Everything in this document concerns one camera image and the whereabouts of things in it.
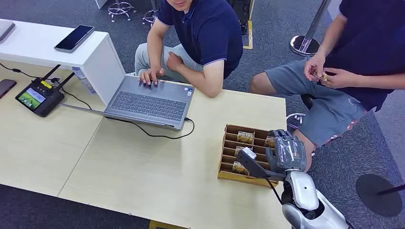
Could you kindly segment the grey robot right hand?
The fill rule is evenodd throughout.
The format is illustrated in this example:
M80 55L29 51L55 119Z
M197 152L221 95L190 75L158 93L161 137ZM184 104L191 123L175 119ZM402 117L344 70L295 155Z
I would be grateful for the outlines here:
M302 141L282 129L270 130L267 136L272 137L274 142L274 146L266 149L266 158L272 172L284 173L291 169L303 172L306 169L306 152Z

